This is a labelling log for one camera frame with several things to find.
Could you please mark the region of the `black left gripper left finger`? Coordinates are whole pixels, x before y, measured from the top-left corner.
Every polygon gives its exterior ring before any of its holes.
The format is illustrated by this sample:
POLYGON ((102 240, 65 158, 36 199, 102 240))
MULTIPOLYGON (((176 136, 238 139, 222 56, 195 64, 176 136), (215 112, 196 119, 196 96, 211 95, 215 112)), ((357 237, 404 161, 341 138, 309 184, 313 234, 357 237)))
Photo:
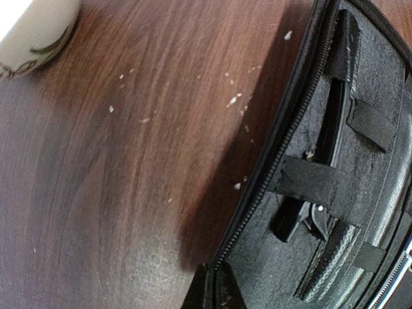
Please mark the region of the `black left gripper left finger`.
POLYGON ((182 309, 214 308, 214 271, 205 263, 198 266, 182 304, 182 309))

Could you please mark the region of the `black hair clip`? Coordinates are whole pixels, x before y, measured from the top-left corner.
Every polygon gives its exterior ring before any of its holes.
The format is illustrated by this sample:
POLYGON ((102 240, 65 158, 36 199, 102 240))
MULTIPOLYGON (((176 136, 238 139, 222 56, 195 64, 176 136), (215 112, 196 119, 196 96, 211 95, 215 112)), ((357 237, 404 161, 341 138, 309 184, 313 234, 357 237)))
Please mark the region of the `black hair clip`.
POLYGON ((272 188, 284 196, 272 220, 274 235, 289 242, 300 223, 316 238, 328 240, 331 193, 338 179, 337 157, 342 143, 344 109, 350 99, 350 83, 333 78, 314 156, 284 157, 272 188))

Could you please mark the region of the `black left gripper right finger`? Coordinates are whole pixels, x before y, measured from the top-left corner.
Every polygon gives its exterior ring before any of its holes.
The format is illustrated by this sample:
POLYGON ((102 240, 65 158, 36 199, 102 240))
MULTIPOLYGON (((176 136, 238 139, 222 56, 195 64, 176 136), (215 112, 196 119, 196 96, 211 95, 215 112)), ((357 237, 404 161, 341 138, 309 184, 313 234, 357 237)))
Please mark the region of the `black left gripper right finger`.
POLYGON ((246 309, 236 277, 229 264, 222 264, 214 282, 214 307, 217 309, 246 309))

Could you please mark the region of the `black tool case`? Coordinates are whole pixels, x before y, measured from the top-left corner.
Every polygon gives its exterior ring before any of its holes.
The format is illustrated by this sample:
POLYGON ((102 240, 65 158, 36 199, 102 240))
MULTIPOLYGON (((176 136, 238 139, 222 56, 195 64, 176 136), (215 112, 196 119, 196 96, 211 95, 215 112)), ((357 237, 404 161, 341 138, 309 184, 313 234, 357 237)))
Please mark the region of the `black tool case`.
POLYGON ((411 307, 411 49, 316 1, 261 156, 184 308, 411 307))

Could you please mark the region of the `silver thinning scissors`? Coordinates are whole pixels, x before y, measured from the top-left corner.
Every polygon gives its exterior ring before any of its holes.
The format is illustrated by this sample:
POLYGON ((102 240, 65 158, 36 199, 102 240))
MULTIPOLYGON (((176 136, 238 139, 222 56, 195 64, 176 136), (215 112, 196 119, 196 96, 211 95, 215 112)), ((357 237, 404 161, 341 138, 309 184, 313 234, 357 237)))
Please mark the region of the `silver thinning scissors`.
POLYGON ((407 272, 411 272, 411 236, 402 249, 395 266, 391 269, 389 276, 382 284, 378 294, 368 305, 368 308, 384 308, 407 272))

